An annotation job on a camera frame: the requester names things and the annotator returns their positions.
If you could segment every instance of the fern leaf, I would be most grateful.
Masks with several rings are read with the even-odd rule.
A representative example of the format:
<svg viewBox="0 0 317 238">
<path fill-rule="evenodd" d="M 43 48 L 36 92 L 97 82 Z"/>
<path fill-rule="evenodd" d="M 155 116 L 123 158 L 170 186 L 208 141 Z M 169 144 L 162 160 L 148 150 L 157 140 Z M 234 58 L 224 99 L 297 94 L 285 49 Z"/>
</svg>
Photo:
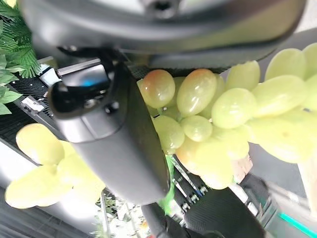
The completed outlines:
<svg viewBox="0 0 317 238">
<path fill-rule="evenodd" d="M 17 7 L 10 7 L 4 0 L 0 0 L 0 15 L 9 19 L 21 16 Z"/>
</svg>

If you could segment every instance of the grape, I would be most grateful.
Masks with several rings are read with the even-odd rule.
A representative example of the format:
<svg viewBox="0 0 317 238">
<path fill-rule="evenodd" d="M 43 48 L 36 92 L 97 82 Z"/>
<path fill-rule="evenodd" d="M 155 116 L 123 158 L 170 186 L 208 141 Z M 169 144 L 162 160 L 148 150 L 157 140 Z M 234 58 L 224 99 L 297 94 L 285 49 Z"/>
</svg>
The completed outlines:
<svg viewBox="0 0 317 238">
<path fill-rule="evenodd" d="M 105 184 L 101 180 L 86 179 L 83 183 L 75 185 L 72 193 L 85 203 L 95 204 L 104 188 Z"/>
<path fill-rule="evenodd" d="M 184 117 L 200 113 L 211 101 L 217 86 L 208 69 L 196 69 L 183 81 L 177 94 L 177 107 Z"/>
<path fill-rule="evenodd" d="M 304 53 L 298 49 L 285 49 L 277 53 L 269 63 L 265 80 L 282 75 L 293 75 L 304 78 L 306 59 Z"/>
<path fill-rule="evenodd" d="M 64 149 L 64 158 L 77 154 L 74 147 L 67 141 L 60 140 Z"/>
<path fill-rule="evenodd" d="M 23 153 L 41 165 L 56 165 L 64 158 L 61 142 L 39 123 L 20 129 L 16 135 L 16 143 Z"/>
<path fill-rule="evenodd" d="M 225 174 L 227 170 L 232 169 L 226 150 L 226 144 L 213 137 L 200 142 L 195 154 L 196 170 L 199 175 Z"/>
<path fill-rule="evenodd" d="M 175 83 L 172 75 L 162 69 L 149 72 L 139 88 L 145 103 L 152 108 L 161 108 L 173 98 Z"/>
<path fill-rule="evenodd" d="M 202 176 L 203 181 L 212 189 L 222 190 L 234 183 L 233 170 L 227 167 L 218 173 L 212 173 Z"/>
<path fill-rule="evenodd" d="M 306 131 L 285 119 L 255 119 L 249 123 L 259 144 L 271 155 L 289 163 L 300 163 L 313 154 Z"/>
<path fill-rule="evenodd" d="M 298 130 L 304 131 L 314 144 L 314 151 L 317 155 L 317 120 L 306 111 L 292 110 L 280 116 L 282 119 L 293 123 Z"/>
<path fill-rule="evenodd" d="M 57 176 L 60 181 L 69 185 L 78 185 L 87 179 L 95 181 L 100 180 L 78 154 L 72 154 L 59 163 L 57 167 Z"/>
<path fill-rule="evenodd" d="M 182 119 L 182 115 L 180 114 L 177 106 L 166 108 L 164 111 L 162 111 L 161 114 L 163 116 L 173 118 L 175 121 L 180 121 Z"/>
<path fill-rule="evenodd" d="M 5 201 L 18 209 L 52 205 L 71 189 L 70 186 L 59 189 L 60 185 L 56 166 L 39 166 L 7 187 Z"/>
<path fill-rule="evenodd" d="M 195 142 L 188 137 L 185 137 L 185 141 L 181 147 L 176 150 L 176 155 L 182 165 L 191 173 L 198 175 L 196 169 L 196 151 L 199 146 L 198 142 Z"/>
<path fill-rule="evenodd" d="M 214 96 L 212 97 L 211 101 L 208 103 L 208 105 L 199 113 L 200 116 L 205 117 L 207 119 L 211 118 L 211 110 L 214 105 L 214 103 L 217 101 L 217 99 L 223 94 L 225 89 L 225 84 L 223 81 L 223 78 L 219 74 L 215 74 L 216 80 L 217 80 L 217 87 L 216 91 L 214 93 Z"/>
<path fill-rule="evenodd" d="M 212 122 L 221 128 L 238 127 L 252 117 L 256 107 L 256 99 L 247 89 L 230 89 L 223 93 L 213 105 Z"/>
<path fill-rule="evenodd" d="M 308 93 L 302 106 L 311 111 L 317 111 L 317 74 L 309 78 L 305 83 Z"/>
<path fill-rule="evenodd" d="M 240 160 L 249 153 L 245 132 L 239 128 L 222 129 L 214 126 L 212 137 L 224 143 L 226 154 L 231 160 Z"/>
<path fill-rule="evenodd" d="M 252 130 L 252 127 L 250 126 L 250 124 L 252 124 L 252 121 L 253 120 L 248 121 L 247 123 L 238 127 L 237 129 L 241 130 L 241 133 L 244 133 L 246 135 L 247 141 L 254 143 L 254 144 L 258 144 L 256 136 Z"/>
<path fill-rule="evenodd" d="M 172 100 L 166 104 L 166 107 L 173 107 L 176 106 L 176 98 L 178 94 L 178 90 L 180 88 L 180 85 L 182 85 L 182 82 L 184 81 L 185 77 L 175 77 L 174 82 L 175 82 L 175 94 Z"/>
<path fill-rule="evenodd" d="M 226 90 L 231 88 L 254 89 L 260 81 L 260 66 L 256 61 L 233 66 L 228 74 Z"/>
<path fill-rule="evenodd" d="M 303 49 L 303 53 L 307 63 L 305 79 L 317 74 L 317 43 L 313 43 Z"/>
<path fill-rule="evenodd" d="M 45 197 L 37 202 L 37 206 L 51 206 L 61 201 L 71 191 L 72 187 L 70 185 L 65 185 L 57 181 L 58 180 L 56 179 L 56 183 L 54 184 L 54 186 L 50 187 L 50 192 L 48 192 Z"/>
<path fill-rule="evenodd" d="M 258 103 L 256 118 L 283 114 L 300 105 L 307 96 L 304 81 L 292 75 L 272 78 L 252 92 Z"/>
<path fill-rule="evenodd" d="M 181 121 L 181 126 L 191 140 L 201 142 L 207 140 L 212 133 L 211 123 L 204 117 L 191 116 Z"/>
<path fill-rule="evenodd" d="M 172 118 L 166 116 L 155 118 L 154 128 L 158 133 L 160 144 L 166 154 L 171 149 L 179 148 L 185 140 L 182 127 Z"/>
</svg>

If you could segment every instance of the green leaf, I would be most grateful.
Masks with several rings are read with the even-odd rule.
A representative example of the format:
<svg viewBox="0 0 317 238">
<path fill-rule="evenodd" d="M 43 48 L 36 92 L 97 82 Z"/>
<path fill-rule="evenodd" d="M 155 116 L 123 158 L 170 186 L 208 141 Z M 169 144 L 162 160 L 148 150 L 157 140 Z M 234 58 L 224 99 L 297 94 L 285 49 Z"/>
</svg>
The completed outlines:
<svg viewBox="0 0 317 238">
<path fill-rule="evenodd" d="M 17 8 L 12 8 L 5 1 L 0 1 L 0 15 L 7 17 L 9 19 L 14 19 L 16 17 L 21 16 L 19 10 Z"/>
<path fill-rule="evenodd" d="M 0 35 L 2 34 L 3 31 L 3 20 L 0 20 Z"/>
<path fill-rule="evenodd" d="M 2 103 L 0 103 L 0 115 L 12 114 L 10 110 Z"/>
<path fill-rule="evenodd" d="M 19 93 L 13 92 L 13 91 L 8 91 L 0 99 L 0 103 L 10 103 L 10 102 L 17 100 L 21 96 L 22 96 L 22 94 L 19 94 Z"/>
<path fill-rule="evenodd" d="M 0 87 L 0 99 L 3 98 L 5 92 L 6 92 L 6 87 Z"/>
<path fill-rule="evenodd" d="M 17 73 L 17 72 L 24 71 L 25 68 L 23 68 L 22 66 L 16 65 L 12 67 L 7 67 L 6 70 L 8 70 L 10 73 Z"/>
<path fill-rule="evenodd" d="M 16 80 L 19 80 L 19 79 L 15 77 L 12 73 L 7 73 L 3 76 L 0 76 L 0 84 L 8 84 Z"/>
<path fill-rule="evenodd" d="M 0 69 L 5 69 L 5 67 L 6 67 L 5 55 L 0 55 Z"/>
</svg>

